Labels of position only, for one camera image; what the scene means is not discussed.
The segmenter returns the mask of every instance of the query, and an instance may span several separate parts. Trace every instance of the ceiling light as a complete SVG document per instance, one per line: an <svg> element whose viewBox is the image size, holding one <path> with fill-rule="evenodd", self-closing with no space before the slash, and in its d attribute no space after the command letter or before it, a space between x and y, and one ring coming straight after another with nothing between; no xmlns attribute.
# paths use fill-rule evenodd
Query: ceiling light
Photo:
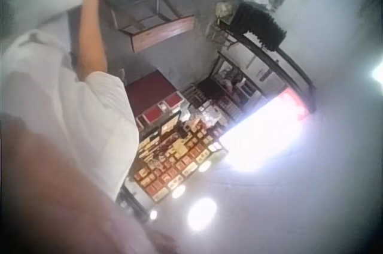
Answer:
<svg viewBox="0 0 383 254"><path fill-rule="evenodd" d="M218 142L213 143L213 145L214 145L214 147L215 147L216 149L218 149L218 150L222 149L221 144L219 144Z"/></svg>
<svg viewBox="0 0 383 254"><path fill-rule="evenodd" d="M199 167L199 172L205 172L207 169L210 168L211 162L210 161L205 161L201 166Z"/></svg>
<svg viewBox="0 0 383 254"><path fill-rule="evenodd" d="M217 151L217 148L213 144L209 145L208 148L212 152L216 152Z"/></svg>
<svg viewBox="0 0 383 254"><path fill-rule="evenodd" d="M178 197L180 197L184 192L185 192L185 185L180 185L178 186L176 189L174 189L173 191L173 198L177 199Z"/></svg>
<svg viewBox="0 0 383 254"><path fill-rule="evenodd" d="M149 217L150 217L150 220L156 220L157 219L157 210L152 210L150 212Z"/></svg>
<svg viewBox="0 0 383 254"><path fill-rule="evenodd" d="M210 198L199 200L189 211L187 221L194 231L204 229L217 212L217 204Z"/></svg>
<svg viewBox="0 0 383 254"><path fill-rule="evenodd" d="M383 86L383 62L372 72L372 77Z"/></svg>

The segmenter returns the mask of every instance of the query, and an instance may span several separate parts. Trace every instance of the black frame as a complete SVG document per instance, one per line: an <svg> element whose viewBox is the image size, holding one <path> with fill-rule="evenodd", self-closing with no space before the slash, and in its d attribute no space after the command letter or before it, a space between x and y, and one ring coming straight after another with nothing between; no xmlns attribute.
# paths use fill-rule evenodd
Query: black frame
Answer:
<svg viewBox="0 0 383 254"><path fill-rule="evenodd" d="M288 86L290 86L301 98L302 102L306 105L307 109L310 113L316 111L315 105L315 87L312 84L310 78L305 74L305 72L281 49L277 50L278 54L281 55L287 63L293 67L295 71L304 79L304 81L309 86L308 95L298 86L298 84L292 79L291 76L287 74L287 72L281 68L267 53L265 53L259 46L253 43L249 38L247 38L243 34L236 34L230 31L230 26L223 22L218 22L218 27L220 27L224 32L229 34L231 37L236 39L239 43L244 45L248 50L253 52L258 58L260 58L264 64L266 64L275 74L282 79Z"/></svg>

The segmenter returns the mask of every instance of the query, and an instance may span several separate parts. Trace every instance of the floor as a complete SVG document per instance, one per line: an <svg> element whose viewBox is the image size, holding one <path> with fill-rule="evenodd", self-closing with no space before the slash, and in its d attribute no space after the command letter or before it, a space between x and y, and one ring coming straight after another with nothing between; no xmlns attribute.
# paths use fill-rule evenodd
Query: floor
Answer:
<svg viewBox="0 0 383 254"><path fill-rule="evenodd" d="M109 0L114 5L126 5L135 0ZM158 69L178 90L186 89L191 83L203 80L209 74L217 57L218 45L206 39L208 24L214 19L217 2L231 0L169 0L183 16L195 15L196 25L192 31L177 35L139 53L132 51L128 36L118 32L110 23L110 13L101 10L101 32L108 59L109 72L117 74L124 69L126 82L137 79ZM135 6L127 5L123 10L134 13ZM68 12L72 51L78 52L78 28L80 9Z"/></svg>

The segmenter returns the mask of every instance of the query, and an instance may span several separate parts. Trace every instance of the bright light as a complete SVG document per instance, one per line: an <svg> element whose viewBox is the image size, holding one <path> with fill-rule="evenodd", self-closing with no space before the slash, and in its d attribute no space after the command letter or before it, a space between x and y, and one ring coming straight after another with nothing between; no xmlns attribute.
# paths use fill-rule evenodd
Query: bright light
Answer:
<svg viewBox="0 0 383 254"><path fill-rule="evenodd" d="M157 219L157 210L152 210L150 212L150 220L156 220Z"/></svg>
<svg viewBox="0 0 383 254"><path fill-rule="evenodd" d="M209 150L212 151L212 152L216 152L217 151L217 148L212 144L212 145L209 145L208 146Z"/></svg>
<svg viewBox="0 0 383 254"><path fill-rule="evenodd" d="M372 77L383 86L383 62L372 72Z"/></svg>
<svg viewBox="0 0 383 254"><path fill-rule="evenodd" d="M227 161L238 171L254 171L286 149L301 130L302 110L283 93L221 138Z"/></svg>
<svg viewBox="0 0 383 254"><path fill-rule="evenodd" d="M204 229L217 212L217 204L210 198L199 200L189 211L187 221L194 231Z"/></svg>
<svg viewBox="0 0 383 254"><path fill-rule="evenodd" d="M222 149L221 144L219 144L218 142L213 143L213 145L214 145L214 147L215 147L216 149L218 149L218 150Z"/></svg>
<svg viewBox="0 0 383 254"><path fill-rule="evenodd" d="M184 192L185 192L185 185L180 185L178 186L176 189L174 189L173 191L173 198L177 199L178 197L180 197Z"/></svg>
<svg viewBox="0 0 383 254"><path fill-rule="evenodd" d="M199 172L205 172L207 169L210 168L211 162L210 161L205 161L201 166L199 167Z"/></svg>

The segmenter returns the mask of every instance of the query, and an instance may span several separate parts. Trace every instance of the white wall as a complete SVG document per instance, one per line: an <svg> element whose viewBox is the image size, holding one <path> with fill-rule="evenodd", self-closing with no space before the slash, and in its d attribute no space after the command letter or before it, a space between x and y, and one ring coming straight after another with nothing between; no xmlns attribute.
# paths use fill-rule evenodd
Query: white wall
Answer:
<svg viewBox="0 0 383 254"><path fill-rule="evenodd" d="M360 15L365 1L305 0L299 5L298 0L286 0L276 13L276 22L287 30L281 48L316 85L324 83L341 67L340 63L355 47L358 37L374 27L379 5Z"/></svg>

